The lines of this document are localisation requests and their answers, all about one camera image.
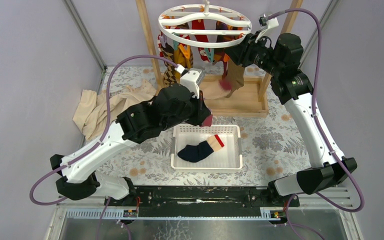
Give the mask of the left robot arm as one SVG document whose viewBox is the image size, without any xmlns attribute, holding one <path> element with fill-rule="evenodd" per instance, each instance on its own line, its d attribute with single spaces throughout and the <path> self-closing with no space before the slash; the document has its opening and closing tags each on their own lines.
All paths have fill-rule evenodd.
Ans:
<svg viewBox="0 0 384 240">
<path fill-rule="evenodd" d="M 97 169 L 121 152 L 156 138 L 176 125 L 187 123 L 202 127 L 210 115 L 202 91 L 195 95 L 178 83 L 163 88 L 157 96 L 119 114 L 103 139 L 97 138 L 71 155 L 52 156 L 52 168 L 62 167 L 58 171 L 61 177 L 55 182 L 57 192 L 73 201 L 107 196 L 124 206 L 132 204 L 135 200 L 132 181 Z"/>
</svg>

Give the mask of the navy sock beige red cuff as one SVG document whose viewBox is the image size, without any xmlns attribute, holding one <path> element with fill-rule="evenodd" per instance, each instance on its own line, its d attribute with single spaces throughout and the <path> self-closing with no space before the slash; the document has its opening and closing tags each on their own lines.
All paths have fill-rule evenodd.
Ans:
<svg viewBox="0 0 384 240">
<path fill-rule="evenodd" d="M 209 136 L 206 140 L 200 142 L 198 145 L 187 144 L 181 149 L 177 156 L 190 163 L 198 163 L 211 154 L 221 150 L 225 146 L 218 134 Z"/>
</svg>

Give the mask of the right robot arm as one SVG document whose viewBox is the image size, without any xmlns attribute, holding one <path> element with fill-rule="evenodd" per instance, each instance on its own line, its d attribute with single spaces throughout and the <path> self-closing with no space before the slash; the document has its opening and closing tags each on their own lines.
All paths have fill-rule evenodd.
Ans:
<svg viewBox="0 0 384 240">
<path fill-rule="evenodd" d="M 254 64 L 272 76 L 271 89 L 291 114 L 308 153 L 310 168 L 268 184 L 266 198 L 273 206 L 292 194 L 312 195 L 341 184 L 358 167 L 353 157 L 345 157 L 334 144 L 317 104 L 312 102 L 313 85 L 299 69 L 303 52 L 300 37 L 292 33 L 281 34 L 274 47 L 249 33 L 240 44 L 225 50 L 236 65 Z"/>
</svg>

